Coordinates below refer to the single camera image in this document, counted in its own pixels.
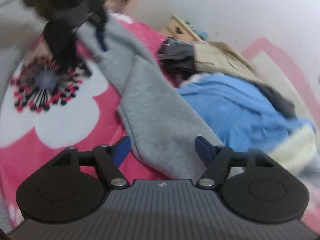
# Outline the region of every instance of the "circular cover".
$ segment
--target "circular cover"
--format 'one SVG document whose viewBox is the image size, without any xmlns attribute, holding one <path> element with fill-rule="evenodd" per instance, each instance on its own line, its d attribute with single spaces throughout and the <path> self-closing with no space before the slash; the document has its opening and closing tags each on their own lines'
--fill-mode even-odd
<svg viewBox="0 0 320 240">
<path fill-rule="evenodd" d="M 228 179 L 222 198 L 238 215 L 262 223 L 301 219 L 309 201 L 306 187 L 287 171 L 257 167 Z"/>
<path fill-rule="evenodd" d="M 40 169 L 17 190 L 17 204 L 24 216 L 61 223 L 94 211 L 105 192 L 96 178 L 69 166 Z"/>
</svg>

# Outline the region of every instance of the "pile of clothes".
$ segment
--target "pile of clothes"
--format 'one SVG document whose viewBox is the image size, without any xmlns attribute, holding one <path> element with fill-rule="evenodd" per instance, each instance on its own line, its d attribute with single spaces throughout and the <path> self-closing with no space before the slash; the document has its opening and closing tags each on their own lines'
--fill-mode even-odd
<svg viewBox="0 0 320 240">
<path fill-rule="evenodd" d="M 168 38 L 159 59 L 174 75 L 177 92 L 235 151 L 255 148 L 269 153 L 302 126 L 314 129 L 309 119 L 297 118 L 292 102 L 225 43 Z"/>
</svg>

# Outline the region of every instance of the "brown object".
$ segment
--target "brown object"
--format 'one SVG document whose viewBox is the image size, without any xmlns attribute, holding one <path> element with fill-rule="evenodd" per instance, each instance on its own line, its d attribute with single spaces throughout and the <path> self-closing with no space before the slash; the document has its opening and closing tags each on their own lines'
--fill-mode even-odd
<svg viewBox="0 0 320 240">
<path fill-rule="evenodd" d="M 169 23 L 160 30 L 164 35 L 177 38 L 183 42 L 202 41 L 180 18 L 172 14 Z"/>
</svg>

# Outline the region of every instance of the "metal screw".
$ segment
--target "metal screw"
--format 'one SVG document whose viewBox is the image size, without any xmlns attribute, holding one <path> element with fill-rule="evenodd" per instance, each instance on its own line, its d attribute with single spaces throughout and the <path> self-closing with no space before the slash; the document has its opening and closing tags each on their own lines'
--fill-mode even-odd
<svg viewBox="0 0 320 240">
<path fill-rule="evenodd" d="M 202 187 L 212 187 L 214 185 L 213 179 L 201 179 L 199 180 L 199 185 Z"/>
<path fill-rule="evenodd" d="M 115 187 L 124 187 L 127 185 L 127 181 L 125 179 L 117 178 L 111 181 L 111 184 Z"/>
</svg>

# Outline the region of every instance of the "beige cloth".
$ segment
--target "beige cloth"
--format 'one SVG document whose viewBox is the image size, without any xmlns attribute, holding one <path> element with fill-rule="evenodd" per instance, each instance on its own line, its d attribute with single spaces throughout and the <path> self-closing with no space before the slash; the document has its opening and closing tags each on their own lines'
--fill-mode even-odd
<svg viewBox="0 0 320 240">
<path fill-rule="evenodd" d="M 223 42 L 194 42 L 195 67 L 200 72 L 221 72 L 254 83 L 263 82 L 242 55 Z"/>
</svg>

